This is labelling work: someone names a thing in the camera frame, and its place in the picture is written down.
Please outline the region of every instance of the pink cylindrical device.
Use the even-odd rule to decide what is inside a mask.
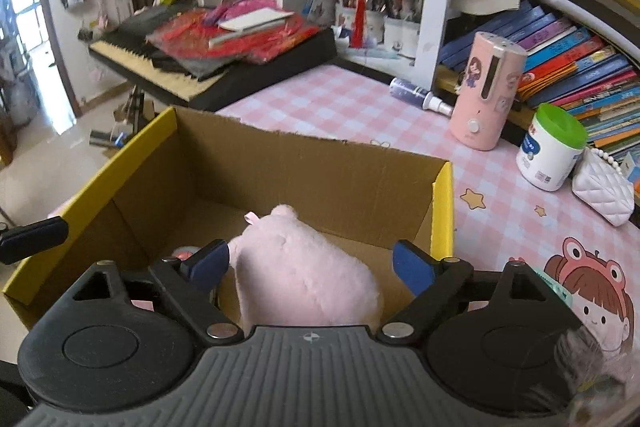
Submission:
[[[519,45],[476,33],[449,123],[453,136],[479,151],[497,145],[526,61],[527,52]]]

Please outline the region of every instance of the red book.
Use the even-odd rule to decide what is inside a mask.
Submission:
[[[625,73],[621,73],[618,76],[610,78],[609,80],[604,80],[603,82],[593,84],[593,86],[587,87],[586,89],[581,89],[580,91],[576,91],[562,98],[558,98],[557,100],[553,100],[551,103],[553,105],[565,105],[567,103],[576,102],[577,100],[587,98],[588,96],[593,96],[594,94],[598,94],[600,92],[606,91],[607,89],[611,89],[612,87],[623,84],[630,78],[635,77],[637,74],[637,71],[625,71]]]
[[[571,48],[570,50],[558,55],[558,57],[554,57],[551,60],[543,62],[539,66],[528,71],[523,75],[523,77],[527,77],[527,84],[529,84],[530,82],[553,73],[560,68],[564,68],[572,62],[580,60],[581,58],[586,57],[587,55],[590,55],[603,47],[604,42],[602,42],[602,39],[599,36],[594,35],[588,41],[585,41],[582,44],[578,44],[576,47]]]

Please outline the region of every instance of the window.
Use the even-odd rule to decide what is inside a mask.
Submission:
[[[11,4],[15,25],[27,51],[49,40],[40,0],[11,0]]]

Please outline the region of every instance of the green lid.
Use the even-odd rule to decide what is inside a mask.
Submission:
[[[587,144],[584,126],[562,107],[541,103],[536,111],[536,119],[545,131],[571,149],[583,149]]]

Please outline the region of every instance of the yellow star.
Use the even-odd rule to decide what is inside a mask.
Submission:
[[[482,201],[484,196],[472,191],[470,188],[460,196],[460,199],[469,205],[470,210],[473,210],[474,208],[486,208],[486,206],[484,206],[484,201]]]

